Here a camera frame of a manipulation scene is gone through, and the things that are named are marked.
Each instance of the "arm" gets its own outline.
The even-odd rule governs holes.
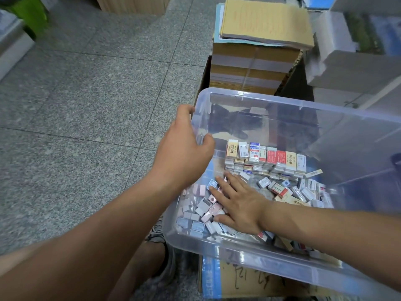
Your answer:
[[[2,298],[106,298],[153,224],[213,156],[211,135],[196,144],[189,119],[193,111],[188,105],[178,108],[151,171],[140,182],[0,277]]]
[[[244,233],[263,230],[304,243],[401,291],[401,219],[369,212],[339,211],[271,202],[237,175],[217,178],[229,197],[212,191],[230,216],[214,219]]]

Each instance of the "hand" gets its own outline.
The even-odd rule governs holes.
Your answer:
[[[176,119],[160,141],[150,174],[160,183],[180,192],[196,182],[208,166],[214,153],[214,140],[206,134],[198,145],[191,126],[190,114],[195,108],[180,105]]]
[[[227,182],[224,182],[221,177],[216,177],[216,181],[229,198],[213,187],[210,187],[210,190],[230,216],[219,214],[214,217],[214,221],[223,223],[239,232],[260,233],[264,230],[261,224],[271,202],[249,187],[238,175],[232,175],[228,171],[224,172],[224,175],[227,176]]]

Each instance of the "shoe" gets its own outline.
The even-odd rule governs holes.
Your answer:
[[[176,255],[174,248],[166,243],[163,236],[163,216],[161,216],[156,224],[153,226],[149,235],[146,237],[147,242],[163,243],[166,249],[166,257],[163,265],[165,268],[158,272],[158,275],[147,280],[146,283],[150,284],[153,288],[160,288],[169,285],[173,279],[176,269]]]

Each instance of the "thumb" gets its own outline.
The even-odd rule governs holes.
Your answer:
[[[227,225],[228,227],[235,228],[234,220],[226,214],[218,214],[213,218],[213,221]]]
[[[202,149],[206,151],[207,155],[212,158],[214,153],[214,139],[212,134],[208,133],[203,137]]]

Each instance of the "gray granite floor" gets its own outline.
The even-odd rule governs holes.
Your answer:
[[[156,17],[60,0],[0,82],[0,254],[66,232],[147,173],[193,101],[221,1],[171,0]],[[133,300],[201,300],[197,264],[179,251],[173,284]]]

